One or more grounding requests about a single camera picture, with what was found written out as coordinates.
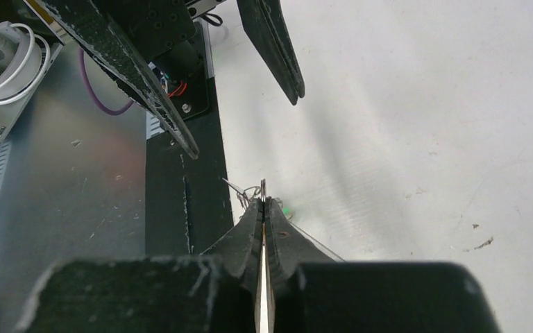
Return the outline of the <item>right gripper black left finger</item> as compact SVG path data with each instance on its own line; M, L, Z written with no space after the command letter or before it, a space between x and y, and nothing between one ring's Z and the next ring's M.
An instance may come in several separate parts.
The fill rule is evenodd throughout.
M256 332L264 202L200 255L74 259L37 280L16 332Z

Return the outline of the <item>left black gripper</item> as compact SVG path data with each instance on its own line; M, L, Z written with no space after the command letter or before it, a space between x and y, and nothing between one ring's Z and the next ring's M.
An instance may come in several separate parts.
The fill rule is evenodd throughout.
M173 102L145 60L152 60L196 34L184 1L39 1L84 49L127 84L164 124L183 150L199 148ZM296 105L305 96L299 67L279 0L237 0L244 32L269 71Z

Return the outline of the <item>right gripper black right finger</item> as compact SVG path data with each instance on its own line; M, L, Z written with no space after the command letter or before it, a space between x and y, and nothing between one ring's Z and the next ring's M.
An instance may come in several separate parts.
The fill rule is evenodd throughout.
M498 332L478 281L448 262L342 262L264 201L271 332Z

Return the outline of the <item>large wire keyring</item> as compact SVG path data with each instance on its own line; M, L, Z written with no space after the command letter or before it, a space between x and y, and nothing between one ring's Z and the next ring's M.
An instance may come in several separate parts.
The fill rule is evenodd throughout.
M241 207L244 211L246 211L249 207L251 202L254 199L261 199L264 195L264 192L266 191L266 186L263 185L253 185L247 188L239 187L238 185L234 184L233 182L222 178L222 180L236 193L236 198L239 201ZM275 202L279 205L280 209L284 208L284 203L282 199L275 198ZM319 240L317 240L315 237L313 237L310 233L302 229L298 224L294 222L294 217L291 220L288 220L288 222L291 223L291 225L299 231L304 237L308 238L319 250L321 250L325 255L328 257L331 257L336 262L345 262L346 260L343 259L340 255L338 255L336 252L331 250L329 247L327 247L325 244L321 243Z

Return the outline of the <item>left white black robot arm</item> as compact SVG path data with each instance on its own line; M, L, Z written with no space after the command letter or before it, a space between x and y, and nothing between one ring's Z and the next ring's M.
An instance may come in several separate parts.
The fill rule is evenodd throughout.
M198 146L180 108L162 89L154 68L188 82L203 67L191 45L196 1L41 1L55 22L104 68L132 100L151 111L193 159ZM296 104L305 82L279 1L238 1L243 29L286 94Z

